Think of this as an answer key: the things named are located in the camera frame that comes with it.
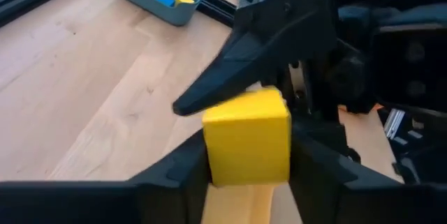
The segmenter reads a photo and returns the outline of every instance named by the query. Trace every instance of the light wood surface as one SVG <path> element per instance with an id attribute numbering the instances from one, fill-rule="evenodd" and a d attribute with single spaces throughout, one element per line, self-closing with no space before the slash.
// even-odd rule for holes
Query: light wood surface
<path id="1" fill-rule="evenodd" d="M 199 12 L 173 27 L 126 0 L 51 0 L 0 28 L 0 180 L 124 180 L 157 162 L 200 128 L 200 114 L 177 117 L 171 103 L 229 32 Z M 377 115 L 342 120 L 365 164 L 395 177 Z M 272 188 L 249 190 L 211 195 L 227 197 L 230 218 L 271 198 Z M 288 188 L 273 198 L 271 223 L 295 223 Z M 247 222 L 269 208 L 252 207 Z"/>

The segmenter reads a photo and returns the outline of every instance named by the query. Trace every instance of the wooden tabletop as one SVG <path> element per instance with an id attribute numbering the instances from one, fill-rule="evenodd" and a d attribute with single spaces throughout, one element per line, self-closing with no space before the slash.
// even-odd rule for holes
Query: wooden tabletop
<path id="1" fill-rule="evenodd" d="M 171 103 L 229 32 L 199 12 L 170 26 L 126 0 L 51 0 L 0 28 L 0 180 L 125 180 L 157 162 L 200 128 Z M 341 118 L 363 163 L 397 178 L 377 114 Z M 272 222 L 294 223 L 277 190 Z"/>

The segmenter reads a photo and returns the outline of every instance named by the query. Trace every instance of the wooden table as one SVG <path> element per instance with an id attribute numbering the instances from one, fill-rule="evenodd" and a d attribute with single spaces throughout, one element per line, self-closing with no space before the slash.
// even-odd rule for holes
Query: wooden table
<path id="1" fill-rule="evenodd" d="M 171 103 L 229 32 L 199 12 L 173 27 L 126 0 L 51 0 L 0 28 L 0 179 L 125 180 L 157 162 L 200 128 Z M 376 113 L 341 118 L 364 164 L 395 177 Z M 297 214 L 278 187 L 272 223 Z"/>

